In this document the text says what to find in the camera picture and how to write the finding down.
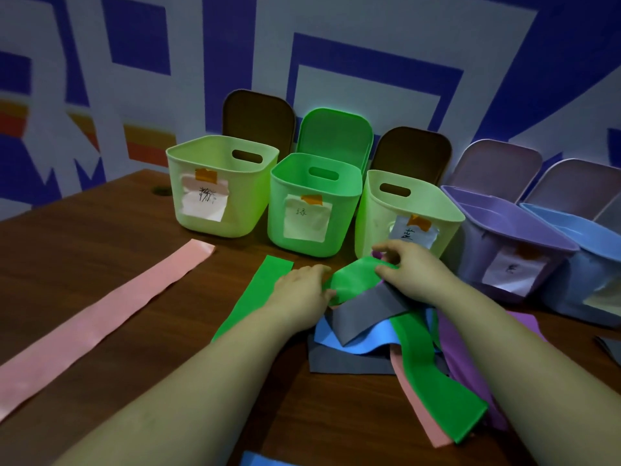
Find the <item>person's right forearm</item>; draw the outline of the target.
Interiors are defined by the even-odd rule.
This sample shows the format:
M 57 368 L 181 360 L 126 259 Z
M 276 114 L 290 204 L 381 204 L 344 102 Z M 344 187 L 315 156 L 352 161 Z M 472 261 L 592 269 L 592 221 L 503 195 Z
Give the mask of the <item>person's right forearm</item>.
M 453 275 L 427 294 L 539 466 L 621 466 L 621 394 Z

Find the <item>pink elastic band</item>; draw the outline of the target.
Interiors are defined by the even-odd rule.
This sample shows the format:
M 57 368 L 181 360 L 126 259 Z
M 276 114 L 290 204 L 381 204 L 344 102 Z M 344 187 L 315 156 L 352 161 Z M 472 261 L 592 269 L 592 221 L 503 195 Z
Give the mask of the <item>pink elastic band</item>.
M 0 423 L 214 250 L 190 240 L 0 365 Z
M 436 420 L 434 420 L 431 414 L 427 411 L 427 408 L 423 405 L 416 392 L 412 389 L 404 371 L 401 346 L 391 344 L 389 352 L 392 368 L 398 378 L 400 387 L 406 395 L 410 406 L 413 408 L 413 411 L 428 439 L 430 440 L 431 445 L 437 449 L 454 444 L 453 439 L 442 430 Z

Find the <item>pale green plastic bin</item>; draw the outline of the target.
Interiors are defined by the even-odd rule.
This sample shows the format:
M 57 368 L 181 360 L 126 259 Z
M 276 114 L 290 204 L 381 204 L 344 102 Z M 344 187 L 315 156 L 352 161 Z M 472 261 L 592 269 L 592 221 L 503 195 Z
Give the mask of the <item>pale green plastic bin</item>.
M 430 251 L 440 257 L 465 221 L 457 205 L 436 185 L 411 177 L 369 170 L 356 216 L 354 250 L 358 258 L 389 239 L 397 216 L 417 214 L 440 231 Z
M 237 238 L 249 234 L 269 203 L 270 173 L 279 151 L 263 143 L 226 135 L 206 135 L 166 150 L 176 220 L 203 234 Z M 227 208 L 220 222 L 181 212 L 181 175 L 206 168 L 229 181 Z

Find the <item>pale yellow paper label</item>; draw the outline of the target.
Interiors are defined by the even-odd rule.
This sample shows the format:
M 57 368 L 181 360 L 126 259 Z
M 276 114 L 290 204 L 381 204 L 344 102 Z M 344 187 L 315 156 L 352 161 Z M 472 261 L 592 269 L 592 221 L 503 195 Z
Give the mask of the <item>pale yellow paper label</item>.
M 594 291 L 583 304 L 621 317 L 621 277 Z

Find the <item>person's left forearm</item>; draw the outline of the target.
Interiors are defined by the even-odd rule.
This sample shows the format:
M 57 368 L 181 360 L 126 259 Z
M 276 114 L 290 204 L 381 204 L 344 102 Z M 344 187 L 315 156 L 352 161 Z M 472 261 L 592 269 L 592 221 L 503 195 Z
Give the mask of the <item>person's left forearm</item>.
M 324 311 L 286 305 L 254 311 L 53 466 L 225 465 L 279 351 Z

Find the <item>mauve bin lid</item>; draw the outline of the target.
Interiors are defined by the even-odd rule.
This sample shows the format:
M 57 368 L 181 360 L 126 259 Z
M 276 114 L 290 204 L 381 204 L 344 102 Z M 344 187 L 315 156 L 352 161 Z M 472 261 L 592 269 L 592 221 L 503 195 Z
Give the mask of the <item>mauve bin lid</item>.
M 446 185 L 517 203 L 542 164 L 532 148 L 481 139 L 464 150 Z
M 620 193 L 620 168 L 568 158 L 551 165 L 522 202 L 595 220 Z

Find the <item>brown bin lid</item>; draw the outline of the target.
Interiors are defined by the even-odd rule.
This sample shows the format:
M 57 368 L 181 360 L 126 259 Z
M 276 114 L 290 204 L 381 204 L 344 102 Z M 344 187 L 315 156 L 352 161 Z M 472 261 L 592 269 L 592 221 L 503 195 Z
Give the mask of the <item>brown bin lid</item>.
M 436 185 L 449 165 L 452 151 L 452 144 L 440 133 L 395 127 L 379 139 L 369 168 Z
M 296 131 L 293 108 L 282 98 L 238 89 L 222 106 L 222 134 L 277 148 L 279 160 L 288 156 Z

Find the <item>bright green plastic bin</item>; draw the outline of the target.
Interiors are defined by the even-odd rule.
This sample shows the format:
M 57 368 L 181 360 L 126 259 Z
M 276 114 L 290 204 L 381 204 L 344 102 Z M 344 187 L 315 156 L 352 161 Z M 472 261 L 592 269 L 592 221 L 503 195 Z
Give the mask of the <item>bright green plastic bin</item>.
M 350 164 L 305 153 L 292 153 L 275 165 L 270 176 L 268 237 L 278 247 L 311 257 L 338 253 L 363 189 L 361 171 Z M 284 200 L 288 194 L 322 195 L 332 214 L 323 243 L 283 236 Z

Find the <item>bright green bin lid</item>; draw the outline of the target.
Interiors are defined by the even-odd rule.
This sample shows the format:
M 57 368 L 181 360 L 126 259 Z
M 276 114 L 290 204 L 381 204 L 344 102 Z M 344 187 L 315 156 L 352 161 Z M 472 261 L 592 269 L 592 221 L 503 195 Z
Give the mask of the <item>bright green bin lid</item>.
M 370 123 L 362 116 L 323 107 L 301 120 L 296 151 L 341 161 L 364 172 L 374 139 Z

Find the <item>purple plastic bin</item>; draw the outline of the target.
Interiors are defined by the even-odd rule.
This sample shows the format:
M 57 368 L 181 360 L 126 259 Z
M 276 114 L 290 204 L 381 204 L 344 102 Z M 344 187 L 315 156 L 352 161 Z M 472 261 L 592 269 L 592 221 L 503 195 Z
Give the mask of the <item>purple plastic bin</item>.
M 465 215 L 465 221 L 443 253 L 443 261 L 461 281 L 496 301 L 520 303 L 579 249 L 560 231 L 515 203 L 453 186 L 441 189 Z M 524 252 L 536 250 L 550 258 L 525 297 L 482 283 L 487 267 L 505 246 L 518 247 Z

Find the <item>blue plastic bin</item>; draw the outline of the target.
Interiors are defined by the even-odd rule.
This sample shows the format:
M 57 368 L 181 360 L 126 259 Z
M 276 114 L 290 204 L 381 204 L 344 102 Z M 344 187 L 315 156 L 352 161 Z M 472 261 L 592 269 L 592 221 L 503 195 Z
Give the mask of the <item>blue plastic bin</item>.
M 579 321 L 612 329 L 621 327 L 621 317 L 583 304 L 594 291 L 621 277 L 621 235 L 572 214 L 526 203 L 520 207 L 579 246 L 538 290 L 542 303 L 555 313 Z

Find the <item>paper label with orange tape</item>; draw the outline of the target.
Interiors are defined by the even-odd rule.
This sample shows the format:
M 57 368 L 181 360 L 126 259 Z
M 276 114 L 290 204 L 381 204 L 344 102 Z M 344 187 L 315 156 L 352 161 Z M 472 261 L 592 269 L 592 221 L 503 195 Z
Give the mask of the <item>paper label with orange tape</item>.
M 220 222 L 227 208 L 229 181 L 206 168 L 181 175 L 181 212 L 185 216 Z
M 284 238 L 318 243 L 325 241 L 332 214 L 331 203 L 324 201 L 319 194 L 288 194 L 284 203 Z
M 550 258 L 534 250 L 502 247 L 483 275 L 482 283 L 525 297 Z
M 413 242 L 428 250 L 439 236 L 439 229 L 433 222 L 417 214 L 397 216 L 392 226 L 389 239 Z

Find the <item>purple elastic band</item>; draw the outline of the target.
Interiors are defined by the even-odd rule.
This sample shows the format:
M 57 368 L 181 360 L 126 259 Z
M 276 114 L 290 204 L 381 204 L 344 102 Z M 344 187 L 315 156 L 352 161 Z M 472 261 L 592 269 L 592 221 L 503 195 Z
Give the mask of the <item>purple elastic band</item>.
M 492 428 L 508 431 L 505 415 L 497 406 L 485 377 L 470 356 L 461 335 L 443 313 L 436 311 L 440 349 L 444 354 L 451 377 L 487 403 L 485 422 Z

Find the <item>green elastic band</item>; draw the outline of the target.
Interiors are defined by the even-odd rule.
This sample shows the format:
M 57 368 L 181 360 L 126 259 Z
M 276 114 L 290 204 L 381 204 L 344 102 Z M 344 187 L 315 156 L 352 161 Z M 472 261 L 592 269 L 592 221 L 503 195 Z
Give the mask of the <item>green elastic band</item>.
M 217 340 L 239 321 L 262 307 L 271 296 L 276 282 L 288 274 L 292 267 L 293 261 L 267 255 L 211 341 Z
M 330 305 L 335 309 L 386 283 L 376 274 L 378 265 L 385 262 L 363 257 L 336 271 L 328 280 L 329 288 L 337 293 Z M 412 389 L 442 430 L 459 444 L 482 420 L 487 403 L 436 367 L 433 340 L 423 325 L 423 310 L 419 304 L 416 310 L 394 316 L 390 322 L 400 341 L 404 371 Z

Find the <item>person's right hand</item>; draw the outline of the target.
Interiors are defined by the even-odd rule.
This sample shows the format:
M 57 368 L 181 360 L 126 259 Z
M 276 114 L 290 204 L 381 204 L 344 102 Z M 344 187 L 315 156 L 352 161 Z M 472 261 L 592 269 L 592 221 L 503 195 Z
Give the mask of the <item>person's right hand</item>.
M 412 242 L 387 240 L 373 245 L 373 253 L 382 254 L 385 265 L 404 271 L 403 295 L 438 305 L 458 290 L 462 282 L 428 249 Z

